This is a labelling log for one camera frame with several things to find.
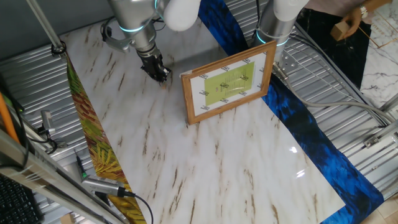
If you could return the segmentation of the person hand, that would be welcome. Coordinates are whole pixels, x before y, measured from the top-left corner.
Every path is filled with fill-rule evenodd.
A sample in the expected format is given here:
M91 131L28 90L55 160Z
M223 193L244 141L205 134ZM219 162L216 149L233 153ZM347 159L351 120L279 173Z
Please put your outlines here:
M360 8L356 7L347 13L347 15L341 20L349 25L349 29L343 36L344 39L352 36L358 30L358 27L361 23L361 16L362 14Z

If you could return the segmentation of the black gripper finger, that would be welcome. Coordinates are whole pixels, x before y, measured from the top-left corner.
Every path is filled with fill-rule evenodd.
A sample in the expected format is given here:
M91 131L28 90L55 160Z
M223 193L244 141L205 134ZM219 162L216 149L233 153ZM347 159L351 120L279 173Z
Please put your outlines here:
M148 76L150 76L153 80L158 80L157 71L153 67L142 67L143 71L145 71Z
M171 69L164 65L157 65L155 68L155 79L159 83L167 81L167 77L172 73Z

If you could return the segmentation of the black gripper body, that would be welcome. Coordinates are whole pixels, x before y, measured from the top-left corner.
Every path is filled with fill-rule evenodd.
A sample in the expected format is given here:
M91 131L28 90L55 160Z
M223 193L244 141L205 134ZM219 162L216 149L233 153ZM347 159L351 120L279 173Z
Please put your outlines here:
M138 56L142 60L142 69L147 73L157 73L160 71L160 51L156 46L149 50L138 50Z

